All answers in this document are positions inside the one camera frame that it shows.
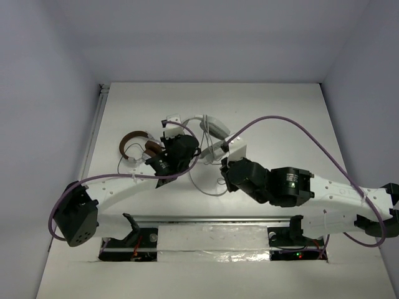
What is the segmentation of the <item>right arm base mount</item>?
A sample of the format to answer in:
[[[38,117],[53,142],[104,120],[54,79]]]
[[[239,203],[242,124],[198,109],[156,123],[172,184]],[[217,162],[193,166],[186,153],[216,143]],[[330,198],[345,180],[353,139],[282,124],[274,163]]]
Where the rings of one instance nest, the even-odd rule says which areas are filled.
[[[303,218],[303,216],[293,216],[288,226],[267,229],[271,261],[328,261],[323,237],[311,239],[303,236],[301,226]]]

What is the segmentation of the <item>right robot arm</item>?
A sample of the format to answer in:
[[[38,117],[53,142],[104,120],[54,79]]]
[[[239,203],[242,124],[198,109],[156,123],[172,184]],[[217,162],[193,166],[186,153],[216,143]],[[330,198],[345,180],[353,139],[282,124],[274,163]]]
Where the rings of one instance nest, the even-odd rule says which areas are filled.
[[[290,219],[292,239],[316,239],[356,230],[372,237],[398,236],[396,184],[355,189],[303,169],[268,170],[246,158],[224,158],[220,170],[229,192],[241,190],[260,204],[300,207],[301,213]]]

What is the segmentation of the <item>white over-ear headphones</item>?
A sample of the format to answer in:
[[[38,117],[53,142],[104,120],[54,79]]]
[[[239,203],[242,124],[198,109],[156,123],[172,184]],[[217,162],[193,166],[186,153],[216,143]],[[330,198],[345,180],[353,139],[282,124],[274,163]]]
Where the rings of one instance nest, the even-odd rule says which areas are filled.
[[[204,164],[211,164],[219,161],[224,156],[221,149],[224,140],[230,135],[229,128],[219,119],[209,115],[195,115],[183,120],[185,126],[191,120],[198,120],[199,127],[203,131],[207,147],[201,150],[199,160]]]

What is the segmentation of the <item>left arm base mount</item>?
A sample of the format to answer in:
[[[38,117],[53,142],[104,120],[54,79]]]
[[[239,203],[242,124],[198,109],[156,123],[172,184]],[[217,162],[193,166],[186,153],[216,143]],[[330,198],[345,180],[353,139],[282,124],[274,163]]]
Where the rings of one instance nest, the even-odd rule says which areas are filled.
[[[99,251],[102,262],[156,262],[157,227],[140,227],[128,213],[123,217],[130,224],[130,232],[123,239],[104,238]]]

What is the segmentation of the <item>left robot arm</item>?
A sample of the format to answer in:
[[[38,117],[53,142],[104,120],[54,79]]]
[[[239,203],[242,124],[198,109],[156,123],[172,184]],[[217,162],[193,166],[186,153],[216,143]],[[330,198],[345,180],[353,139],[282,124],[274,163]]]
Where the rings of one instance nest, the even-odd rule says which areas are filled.
[[[199,141],[191,135],[146,140],[144,149],[143,161],[130,173],[102,174],[68,184],[50,213],[54,238],[76,247],[92,237],[116,237],[104,215],[107,209],[177,180],[201,153]]]

